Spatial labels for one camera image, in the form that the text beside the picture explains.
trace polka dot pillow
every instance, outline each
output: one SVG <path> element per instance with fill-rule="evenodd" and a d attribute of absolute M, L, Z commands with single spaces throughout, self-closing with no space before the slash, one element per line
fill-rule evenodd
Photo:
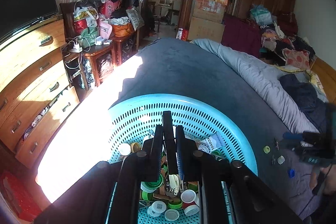
<path fill-rule="evenodd" d="M 282 50 L 282 54 L 286 59 L 286 66 L 292 65 L 299 69 L 310 69 L 309 68 L 309 52 L 302 51 L 298 52 L 295 50 L 289 50 L 287 48 Z"/>

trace purple cloth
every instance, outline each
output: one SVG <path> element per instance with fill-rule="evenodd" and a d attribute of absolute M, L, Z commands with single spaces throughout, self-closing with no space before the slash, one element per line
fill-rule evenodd
<path fill-rule="evenodd" d="M 261 48 L 259 30 L 241 21 L 241 19 L 230 15 L 225 15 L 224 24 L 222 45 L 257 58 L 259 57 L 259 50 Z"/>

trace drawer handle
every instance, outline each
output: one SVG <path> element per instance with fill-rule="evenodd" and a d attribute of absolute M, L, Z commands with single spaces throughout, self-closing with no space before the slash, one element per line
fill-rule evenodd
<path fill-rule="evenodd" d="M 50 92 L 52 92 L 52 91 L 56 90 L 58 87 L 59 87 L 59 82 L 56 82 L 56 84 L 52 88 L 50 88 L 49 90 L 50 90 Z"/>
<path fill-rule="evenodd" d="M 53 38 L 52 36 L 49 36 L 46 39 L 43 39 L 40 43 L 40 46 L 43 46 L 44 44 L 50 42 L 52 38 Z"/>
<path fill-rule="evenodd" d="M 47 68 L 50 65 L 50 62 L 46 63 L 45 65 L 43 65 L 42 67 L 40 67 L 40 70 L 44 70 L 45 68 Z"/>
<path fill-rule="evenodd" d="M 15 131 L 19 128 L 20 124 L 21 124 L 21 121 L 18 120 L 18 121 L 16 122 L 16 126 L 14 126 L 14 128 L 12 129 L 12 133 L 15 133 Z"/>
<path fill-rule="evenodd" d="M 38 144 L 37 142 L 35 142 L 33 148 L 29 151 L 29 153 L 32 154 L 32 153 L 34 152 L 35 148 L 36 148 L 38 145 L 39 145 L 39 144 Z"/>
<path fill-rule="evenodd" d="M 71 104 L 70 103 L 68 103 L 62 110 L 63 110 L 63 112 L 65 112 L 65 110 L 69 107 L 69 106 L 71 106 Z"/>
<path fill-rule="evenodd" d="M 5 105 L 8 103 L 8 100 L 5 98 L 5 100 L 2 102 L 0 106 L 0 111 L 5 107 Z"/>

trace power strip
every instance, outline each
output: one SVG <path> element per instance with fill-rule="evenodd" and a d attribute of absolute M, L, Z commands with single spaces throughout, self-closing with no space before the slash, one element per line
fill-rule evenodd
<path fill-rule="evenodd" d="M 83 50 L 82 47 L 80 47 L 80 48 L 71 48 L 71 49 L 69 50 L 69 52 L 80 53 L 82 50 Z"/>

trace stack of cardboard boxes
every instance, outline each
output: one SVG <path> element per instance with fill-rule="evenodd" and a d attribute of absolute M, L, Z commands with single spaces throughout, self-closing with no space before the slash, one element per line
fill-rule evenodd
<path fill-rule="evenodd" d="M 223 16 L 229 0 L 196 0 L 188 40 L 208 38 L 221 42 L 225 25 Z"/>

